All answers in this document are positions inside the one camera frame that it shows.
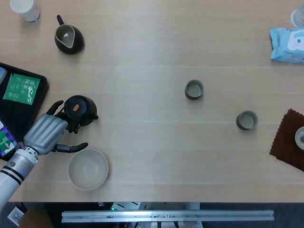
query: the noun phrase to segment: light blue package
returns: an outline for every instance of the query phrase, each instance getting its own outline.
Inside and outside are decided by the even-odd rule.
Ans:
[[[274,28],[270,30],[273,51],[271,59],[287,63],[304,63],[304,29]]]

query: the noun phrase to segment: floor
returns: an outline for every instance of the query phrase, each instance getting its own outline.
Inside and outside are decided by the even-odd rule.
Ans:
[[[21,203],[7,203],[0,214],[1,228],[16,228],[11,221],[7,219],[8,214],[15,207],[25,210],[30,207],[38,207],[48,211],[56,211],[55,218],[52,218],[54,226],[59,227],[81,227],[81,228],[97,228],[105,227],[102,225],[60,225],[60,213],[62,210],[94,210],[98,209],[97,204],[42,204],[42,203],[24,203],[24,208]],[[302,228],[304,227],[304,203],[201,203],[201,209],[273,209],[275,212],[275,221],[264,222],[204,222],[204,228]]]

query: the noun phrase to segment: wooden table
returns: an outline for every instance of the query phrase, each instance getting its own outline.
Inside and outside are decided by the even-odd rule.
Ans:
[[[271,62],[271,28],[291,26],[286,0],[38,0],[41,21],[0,4],[0,61],[48,78],[40,113],[72,95],[100,119],[61,143],[89,142],[108,158],[103,186],[77,190],[71,154],[49,153],[11,201],[303,202],[304,173],[269,155],[283,115],[304,113],[303,66]],[[61,53],[56,15],[85,49]],[[201,80],[204,97],[184,88]],[[236,116],[253,110],[258,128]]]

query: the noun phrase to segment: brown cloth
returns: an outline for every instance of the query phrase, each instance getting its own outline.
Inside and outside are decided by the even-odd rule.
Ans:
[[[304,126],[304,115],[289,109],[277,130],[270,154],[304,171],[304,151],[295,143],[295,132]]]

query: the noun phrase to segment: wet wipes package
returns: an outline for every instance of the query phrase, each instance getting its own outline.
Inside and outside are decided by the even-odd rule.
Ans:
[[[273,51],[271,59],[287,63],[304,63],[304,29],[274,28],[270,30]]]
[[[4,157],[11,152],[16,145],[17,141],[0,120],[0,156]]]

